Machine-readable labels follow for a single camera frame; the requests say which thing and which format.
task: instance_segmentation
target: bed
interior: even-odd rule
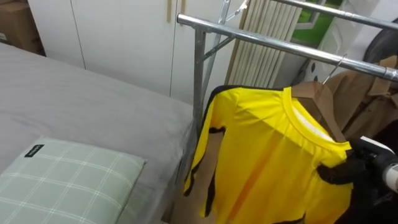
[[[41,136],[134,154],[147,164],[122,218],[158,223],[191,120],[183,102],[0,44],[0,173]]]

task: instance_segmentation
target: yellow shirt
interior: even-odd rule
[[[352,184],[332,185],[317,167],[346,160],[348,142],[334,142],[291,89],[217,88],[185,183],[189,194],[203,159],[210,129],[223,129],[202,216],[217,223],[334,223],[349,207]]]

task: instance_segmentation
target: brown jacket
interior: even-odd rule
[[[380,65],[398,68],[397,57]],[[335,119],[344,136],[373,138],[398,119],[398,86],[360,72],[345,71],[327,81],[333,93]]]

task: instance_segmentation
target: white wardrobe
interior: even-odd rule
[[[176,16],[183,11],[216,22],[223,1],[29,0],[29,4],[48,57],[192,103],[194,30],[177,24]],[[229,11],[241,3],[231,0]],[[228,25],[239,23],[240,15]],[[213,38],[208,35],[208,50]],[[232,49],[233,43],[218,52],[208,93],[224,83]]]

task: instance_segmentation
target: green plaid pillow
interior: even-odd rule
[[[137,156],[41,138],[0,175],[0,222],[116,223],[144,164]]]

